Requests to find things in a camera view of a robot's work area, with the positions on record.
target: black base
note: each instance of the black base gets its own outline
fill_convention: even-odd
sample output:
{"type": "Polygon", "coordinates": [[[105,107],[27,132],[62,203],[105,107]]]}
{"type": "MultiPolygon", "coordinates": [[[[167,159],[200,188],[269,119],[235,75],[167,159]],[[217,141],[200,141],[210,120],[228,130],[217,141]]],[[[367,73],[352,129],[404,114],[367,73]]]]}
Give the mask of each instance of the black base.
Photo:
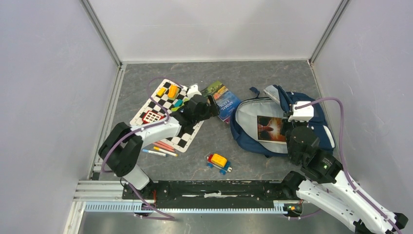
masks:
{"type": "MultiPolygon", "coordinates": [[[[139,199],[129,186],[125,189],[123,199],[139,199]]],[[[154,181],[141,193],[144,199],[156,194],[157,208],[176,209],[274,208],[274,200],[299,200],[288,198],[279,181],[270,180],[154,181]],[[231,197],[208,197],[213,193],[231,197]]]]}

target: chessboard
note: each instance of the chessboard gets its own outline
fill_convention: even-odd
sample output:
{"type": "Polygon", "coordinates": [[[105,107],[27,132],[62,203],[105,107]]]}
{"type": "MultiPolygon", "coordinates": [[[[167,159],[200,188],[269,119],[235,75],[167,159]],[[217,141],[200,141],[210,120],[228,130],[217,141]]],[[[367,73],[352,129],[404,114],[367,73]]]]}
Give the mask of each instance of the chessboard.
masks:
{"type": "MultiPolygon", "coordinates": [[[[169,90],[167,90],[161,97],[156,95],[162,87],[165,87],[166,89],[168,89],[172,84],[176,85],[174,82],[172,82],[168,79],[164,79],[161,82],[161,84],[158,86],[158,88],[156,88],[156,90],[151,95],[151,97],[156,102],[158,102],[163,107],[165,107],[165,109],[167,109],[169,114],[172,113],[171,109],[174,107],[174,104],[179,99],[183,100],[185,97],[187,97],[186,91],[184,91],[181,88],[179,90],[178,96],[174,100],[169,100],[168,99],[168,91],[169,90]]],[[[166,116],[165,112],[161,109],[161,107],[159,107],[153,101],[148,99],[148,101],[142,106],[142,108],[138,111],[138,113],[136,113],[135,117],[130,121],[130,124],[131,125],[142,125],[142,124],[144,124],[142,118],[145,117],[145,115],[148,111],[151,111],[151,112],[153,112],[155,114],[158,114],[158,115],[161,115],[161,116],[166,116]]],[[[168,144],[168,145],[170,145],[170,146],[172,146],[174,149],[176,149],[180,152],[185,152],[188,149],[191,142],[193,141],[193,139],[195,138],[196,134],[198,133],[198,131],[201,128],[203,123],[204,123],[203,121],[199,122],[198,124],[196,124],[191,129],[191,131],[189,131],[187,133],[179,134],[178,136],[175,136],[175,137],[169,137],[169,138],[166,138],[166,139],[161,140],[161,141],[168,144]]]]}

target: blue marker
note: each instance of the blue marker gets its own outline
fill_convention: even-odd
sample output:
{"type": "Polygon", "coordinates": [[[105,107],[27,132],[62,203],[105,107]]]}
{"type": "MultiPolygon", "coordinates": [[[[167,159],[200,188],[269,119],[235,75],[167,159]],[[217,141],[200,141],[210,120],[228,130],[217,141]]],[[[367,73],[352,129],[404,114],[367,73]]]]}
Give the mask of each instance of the blue marker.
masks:
{"type": "Polygon", "coordinates": [[[145,149],[143,149],[142,151],[145,152],[145,153],[153,154],[153,155],[159,155],[159,156],[164,156],[164,157],[167,156],[167,154],[160,153],[160,152],[156,152],[156,151],[152,151],[152,150],[145,150],[145,149]]]}

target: blue book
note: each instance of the blue book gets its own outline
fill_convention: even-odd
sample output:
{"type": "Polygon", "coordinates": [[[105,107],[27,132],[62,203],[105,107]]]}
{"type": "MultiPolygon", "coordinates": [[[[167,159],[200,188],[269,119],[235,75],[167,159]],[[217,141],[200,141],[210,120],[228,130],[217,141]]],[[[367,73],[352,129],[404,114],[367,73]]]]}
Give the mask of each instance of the blue book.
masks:
{"type": "Polygon", "coordinates": [[[218,80],[202,90],[201,94],[205,97],[209,94],[214,96],[217,105],[220,107],[218,117],[225,123],[229,123],[232,111],[241,103],[241,100],[218,80]]]}

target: gray speckled floor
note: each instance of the gray speckled floor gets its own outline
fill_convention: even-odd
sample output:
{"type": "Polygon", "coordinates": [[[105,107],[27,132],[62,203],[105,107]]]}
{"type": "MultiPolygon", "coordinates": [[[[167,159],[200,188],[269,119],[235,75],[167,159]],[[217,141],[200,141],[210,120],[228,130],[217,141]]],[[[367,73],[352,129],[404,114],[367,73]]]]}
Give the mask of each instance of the gray speckled floor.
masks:
{"type": "MultiPolygon", "coordinates": [[[[319,92],[306,61],[243,61],[128,64],[123,79],[113,123],[126,122],[134,117],[148,99],[146,85],[153,77],[166,76],[174,81],[191,85],[198,83],[204,89],[220,80],[241,100],[253,98],[251,86],[261,92],[271,84],[281,85],[287,91],[297,91],[313,98],[319,92]]],[[[151,85],[151,93],[161,80],[151,85]]],[[[291,170],[286,158],[247,152],[232,138],[229,125],[217,117],[207,120],[187,152],[178,157],[161,157],[141,152],[138,164],[153,180],[206,180],[206,179],[283,179],[291,170]],[[231,161],[232,172],[221,175],[218,169],[206,167],[205,156],[218,153],[231,161]]],[[[118,179],[104,174],[101,180],[118,179]]]]}

